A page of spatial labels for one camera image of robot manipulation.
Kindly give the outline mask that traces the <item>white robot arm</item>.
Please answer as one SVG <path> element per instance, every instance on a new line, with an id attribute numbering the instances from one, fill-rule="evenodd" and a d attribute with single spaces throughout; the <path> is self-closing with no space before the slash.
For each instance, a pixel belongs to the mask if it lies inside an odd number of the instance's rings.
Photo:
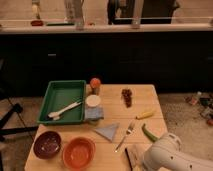
<path id="1" fill-rule="evenodd" d="M 213 161 L 204 160 L 180 151 L 180 138 L 165 133 L 144 153 L 142 168 L 144 171 L 213 171 Z"/>

